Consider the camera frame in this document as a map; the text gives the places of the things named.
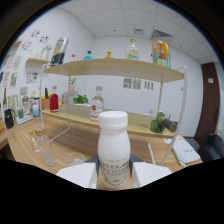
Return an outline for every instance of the ceiling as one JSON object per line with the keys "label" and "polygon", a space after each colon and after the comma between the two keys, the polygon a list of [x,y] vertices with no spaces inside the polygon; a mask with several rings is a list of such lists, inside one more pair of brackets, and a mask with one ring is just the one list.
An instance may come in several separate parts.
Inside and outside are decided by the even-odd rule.
{"label": "ceiling", "polygon": [[[58,8],[72,14],[95,38],[163,40],[200,64],[219,61],[205,37],[188,20],[152,0],[73,0]],[[154,30],[165,33],[165,37],[152,39]]]}

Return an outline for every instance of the liquor bottle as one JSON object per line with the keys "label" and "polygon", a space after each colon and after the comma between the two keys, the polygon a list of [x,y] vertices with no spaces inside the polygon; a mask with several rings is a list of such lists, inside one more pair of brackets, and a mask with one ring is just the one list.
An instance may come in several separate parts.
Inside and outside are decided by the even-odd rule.
{"label": "liquor bottle", "polygon": [[90,60],[90,59],[93,59],[92,56],[91,56],[91,51],[87,51],[87,55],[83,58],[83,60]]}
{"label": "liquor bottle", "polygon": [[112,53],[112,51],[111,51],[111,50],[108,50],[108,51],[107,51],[107,56],[105,57],[105,59],[110,59],[110,58],[112,58],[111,53]]}
{"label": "liquor bottle", "polygon": [[104,109],[104,100],[100,91],[102,91],[102,86],[96,86],[96,96],[93,97],[90,107],[90,120],[92,121],[99,121],[99,115]]}
{"label": "liquor bottle", "polygon": [[33,146],[33,151],[38,154],[40,153],[39,145],[36,138],[33,135],[33,130],[30,130],[30,143]]}
{"label": "liquor bottle", "polygon": [[138,48],[135,45],[136,40],[134,38],[130,39],[130,45],[126,50],[126,59],[129,60],[139,60]]}
{"label": "liquor bottle", "polygon": [[6,88],[4,91],[4,98],[3,98],[3,112],[7,109],[7,99],[6,99]]}
{"label": "liquor bottle", "polygon": [[75,59],[75,54],[72,54],[72,58],[70,62],[74,62],[75,61],[74,59]]}
{"label": "liquor bottle", "polygon": [[57,86],[53,86],[50,96],[50,112],[58,112],[58,95],[56,94]]}

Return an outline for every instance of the yellow bottle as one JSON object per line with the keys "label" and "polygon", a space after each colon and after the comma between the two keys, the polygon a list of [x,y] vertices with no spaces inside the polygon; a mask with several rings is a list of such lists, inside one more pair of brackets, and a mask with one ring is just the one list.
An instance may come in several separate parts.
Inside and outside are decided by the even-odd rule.
{"label": "yellow bottle", "polygon": [[111,57],[111,52],[112,52],[111,50],[108,50],[108,51],[107,51],[107,56],[105,57],[105,59],[110,59],[110,58],[112,58],[112,57]]}

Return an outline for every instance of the white bottle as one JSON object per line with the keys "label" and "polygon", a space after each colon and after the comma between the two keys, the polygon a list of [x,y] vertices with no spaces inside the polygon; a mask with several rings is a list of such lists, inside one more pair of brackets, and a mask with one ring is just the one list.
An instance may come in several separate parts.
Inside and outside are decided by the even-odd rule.
{"label": "white bottle", "polygon": [[119,188],[127,181],[131,154],[127,125],[126,112],[106,111],[99,115],[98,157],[103,183],[110,188]]}
{"label": "white bottle", "polygon": [[93,97],[90,106],[90,120],[99,121],[99,114],[103,112],[104,100],[101,97],[100,92],[102,91],[102,86],[96,86],[96,96]]}
{"label": "white bottle", "polygon": [[39,149],[39,145],[37,143],[36,138],[33,136],[33,130],[30,130],[30,135],[31,135],[31,137],[30,137],[30,143],[33,146],[33,151],[36,154],[38,154],[38,153],[40,153],[40,149]]}
{"label": "white bottle", "polygon": [[37,136],[37,142],[40,147],[40,153],[44,162],[48,166],[54,166],[56,164],[56,157],[52,151],[50,139],[46,134],[46,128],[38,125],[35,127],[35,134]]}
{"label": "white bottle", "polygon": [[129,60],[139,60],[138,48],[135,45],[136,40],[134,38],[130,39],[130,45],[126,50],[126,59]]}

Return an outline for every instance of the white cap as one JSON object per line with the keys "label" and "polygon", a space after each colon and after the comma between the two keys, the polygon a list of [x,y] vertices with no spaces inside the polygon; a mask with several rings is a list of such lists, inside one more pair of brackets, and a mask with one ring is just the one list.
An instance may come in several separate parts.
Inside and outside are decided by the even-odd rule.
{"label": "white cap", "polygon": [[105,111],[99,115],[99,126],[105,129],[120,129],[128,125],[128,114],[123,111]]}

